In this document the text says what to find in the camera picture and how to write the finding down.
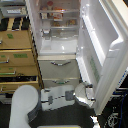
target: white refrigerator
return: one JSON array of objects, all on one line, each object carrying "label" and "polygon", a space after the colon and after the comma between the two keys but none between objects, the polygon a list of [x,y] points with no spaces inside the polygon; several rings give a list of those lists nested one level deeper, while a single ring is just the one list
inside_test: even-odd
[{"label": "white refrigerator", "polygon": [[38,56],[74,55],[101,114],[128,67],[128,7],[123,0],[50,1],[52,9],[49,0],[26,0]]}]

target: refrigerator door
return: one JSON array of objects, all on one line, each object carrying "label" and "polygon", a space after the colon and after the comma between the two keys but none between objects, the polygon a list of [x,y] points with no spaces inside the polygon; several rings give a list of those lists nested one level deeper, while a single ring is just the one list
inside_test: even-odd
[{"label": "refrigerator door", "polygon": [[76,60],[83,82],[93,85],[96,114],[102,113],[128,66],[127,15],[122,16],[118,4],[125,14],[128,8],[118,1],[81,0]]}]

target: refrigerator drawer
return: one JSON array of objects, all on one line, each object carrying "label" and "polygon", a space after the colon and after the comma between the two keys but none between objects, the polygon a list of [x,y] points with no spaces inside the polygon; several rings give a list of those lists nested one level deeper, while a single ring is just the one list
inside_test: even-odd
[{"label": "refrigerator drawer", "polygon": [[32,85],[39,89],[38,77],[36,80],[23,81],[23,82],[0,82],[0,93],[14,93],[15,90],[22,85]]},{"label": "refrigerator drawer", "polygon": [[43,80],[44,88],[56,87],[61,85],[73,85],[76,87],[79,84],[79,79],[50,79]]},{"label": "refrigerator drawer", "polygon": [[28,66],[35,65],[32,51],[27,50],[1,50],[0,66]]},{"label": "refrigerator drawer", "polygon": [[31,48],[28,31],[3,31],[0,32],[0,49],[25,49]]},{"label": "refrigerator drawer", "polygon": [[76,60],[39,60],[42,78],[79,78]]},{"label": "refrigerator drawer", "polygon": [[37,76],[36,65],[23,67],[0,67],[0,77]]},{"label": "refrigerator drawer", "polygon": [[0,7],[4,17],[24,17],[27,15],[25,6]]}]

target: floor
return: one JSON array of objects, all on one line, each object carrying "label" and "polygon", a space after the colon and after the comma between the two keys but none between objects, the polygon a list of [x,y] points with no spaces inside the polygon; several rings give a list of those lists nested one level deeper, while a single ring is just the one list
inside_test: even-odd
[{"label": "floor", "polygon": [[[0,103],[0,128],[9,127],[10,105]],[[79,125],[81,128],[93,128],[93,121],[90,116],[94,116],[93,109],[87,109],[75,103],[72,106],[60,108],[58,110],[38,112],[37,117],[30,122],[31,128],[46,125]]]}]

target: drawer handle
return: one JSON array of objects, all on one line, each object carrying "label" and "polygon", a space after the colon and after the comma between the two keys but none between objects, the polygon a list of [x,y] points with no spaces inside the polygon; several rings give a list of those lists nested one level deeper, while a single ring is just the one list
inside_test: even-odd
[{"label": "drawer handle", "polygon": [[9,59],[7,61],[0,61],[0,64],[9,63]]},{"label": "drawer handle", "polygon": [[54,80],[54,81],[52,81],[53,83],[56,83],[56,84],[66,84],[66,83],[68,83],[68,82],[70,82],[69,80],[65,80],[65,81],[57,81],[57,80]]},{"label": "drawer handle", "polygon": [[0,73],[0,75],[15,75],[16,71],[14,72],[9,72],[9,73]]},{"label": "drawer handle", "polygon": [[0,89],[0,92],[3,92],[3,93],[7,93],[7,92],[15,92],[16,90],[7,90],[7,91],[3,91],[3,86],[1,87]]},{"label": "drawer handle", "polygon": [[2,44],[2,40],[0,40],[0,44]]},{"label": "drawer handle", "polygon": [[71,61],[68,61],[68,62],[63,63],[63,64],[57,64],[55,61],[52,61],[52,62],[51,62],[51,64],[57,65],[57,66],[64,66],[64,65],[67,65],[67,64],[69,64],[69,63],[71,63]]}]

